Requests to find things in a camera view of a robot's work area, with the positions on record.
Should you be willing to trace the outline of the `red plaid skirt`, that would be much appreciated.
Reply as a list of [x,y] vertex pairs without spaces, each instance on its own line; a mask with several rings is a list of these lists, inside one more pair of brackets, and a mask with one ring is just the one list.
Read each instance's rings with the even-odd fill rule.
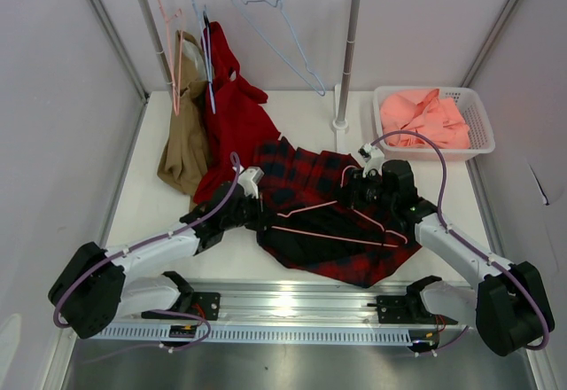
[[257,243],[287,269],[369,288],[420,250],[383,208],[339,204],[359,167],[352,156],[310,152],[281,138],[259,144],[252,163],[264,173],[259,187],[267,216]]

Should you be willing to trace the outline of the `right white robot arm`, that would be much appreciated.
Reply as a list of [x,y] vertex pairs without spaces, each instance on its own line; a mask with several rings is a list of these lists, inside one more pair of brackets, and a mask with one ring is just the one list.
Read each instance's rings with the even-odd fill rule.
[[528,261],[515,264],[461,233],[439,203],[419,195],[407,161],[388,160],[380,171],[347,171],[341,197],[353,209],[389,213],[400,234],[433,251],[469,284],[467,290],[442,280],[425,285],[404,301],[411,320],[439,314],[471,326],[500,356],[546,347],[555,320],[537,268]]

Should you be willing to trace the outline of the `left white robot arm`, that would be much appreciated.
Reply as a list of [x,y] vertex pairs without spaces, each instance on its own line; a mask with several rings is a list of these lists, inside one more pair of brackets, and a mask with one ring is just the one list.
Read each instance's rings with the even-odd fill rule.
[[190,283],[170,265],[219,244],[228,230],[264,231],[274,216],[261,195],[224,183],[211,200],[157,235],[107,248],[85,243],[48,292],[53,323],[88,339],[124,316],[203,318]]

